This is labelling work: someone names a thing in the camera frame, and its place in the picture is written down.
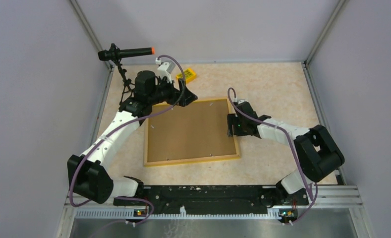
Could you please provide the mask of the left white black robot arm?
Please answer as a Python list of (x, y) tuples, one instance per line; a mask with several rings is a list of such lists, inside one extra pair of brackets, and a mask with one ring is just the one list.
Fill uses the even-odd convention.
[(130, 96), (120, 103), (110, 125), (88, 149), (80, 155), (72, 155), (67, 161), (69, 202), (72, 206), (79, 206), (72, 198), (75, 193), (88, 202), (99, 204), (111, 197), (125, 197), (132, 205), (143, 201), (140, 180), (128, 176), (113, 179), (107, 169), (119, 148), (146, 119), (197, 100), (198, 97), (187, 89), (185, 77), (179, 78), (178, 84), (179, 87), (175, 88), (174, 81), (165, 70), (137, 73)]

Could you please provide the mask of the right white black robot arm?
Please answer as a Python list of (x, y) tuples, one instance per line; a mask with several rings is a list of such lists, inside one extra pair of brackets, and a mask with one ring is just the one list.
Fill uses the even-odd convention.
[(293, 154), (296, 169), (276, 184), (273, 201), (289, 204), (296, 192), (302, 189), (309, 192), (313, 183), (320, 182), (344, 164), (344, 155), (323, 125), (298, 127), (267, 115), (258, 116), (244, 100), (231, 105), (235, 112), (227, 115), (229, 136), (272, 140), (288, 146)]

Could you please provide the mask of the yellow green toy block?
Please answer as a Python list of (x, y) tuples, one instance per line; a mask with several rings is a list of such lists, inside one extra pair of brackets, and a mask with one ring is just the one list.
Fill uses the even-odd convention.
[(197, 78), (197, 73), (191, 69), (191, 68), (187, 68), (185, 69), (184, 71), (184, 75), (182, 73), (179, 73), (176, 75), (176, 79), (179, 80), (179, 79), (185, 79), (185, 84), (189, 84), (190, 82), (192, 82), (194, 79)]

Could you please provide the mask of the black microphone on tripod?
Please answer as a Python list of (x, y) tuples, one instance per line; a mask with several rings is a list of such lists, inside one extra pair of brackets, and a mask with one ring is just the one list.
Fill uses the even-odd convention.
[(134, 85), (131, 79), (126, 77), (127, 70), (122, 67), (121, 60), (124, 58), (149, 56), (149, 55), (153, 55), (154, 53), (155, 53), (154, 47), (121, 50), (114, 43), (111, 43), (111, 46), (108, 50), (102, 50), (98, 52), (99, 60), (112, 61), (114, 65), (117, 67), (120, 76), (122, 77), (123, 91), (121, 94), (120, 104), (123, 102), (124, 95), (126, 93), (132, 93), (133, 89), (131, 88), (131, 86)]

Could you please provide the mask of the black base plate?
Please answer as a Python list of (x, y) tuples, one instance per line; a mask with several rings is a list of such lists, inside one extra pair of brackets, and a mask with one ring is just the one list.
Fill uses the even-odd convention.
[(115, 198), (115, 206), (139, 206), (150, 201), (154, 214), (177, 214), (184, 208), (189, 215), (266, 214), (277, 206), (308, 205), (305, 189), (287, 195), (275, 186), (265, 185), (150, 185), (137, 193), (138, 201)]

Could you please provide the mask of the aluminium front rail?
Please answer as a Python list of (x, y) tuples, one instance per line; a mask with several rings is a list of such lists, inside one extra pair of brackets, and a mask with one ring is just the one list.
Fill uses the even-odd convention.
[(218, 214), (208, 204), (207, 214), (186, 205), (172, 214), (154, 214), (140, 225), (131, 220), (136, 210), (89, 203), (65, 205), (58, 238), (370, 238), (355, 186), (321, 185), (313, 207), (298, 207), (297, 221), (283, 223), (289, 206), (266, 213)]

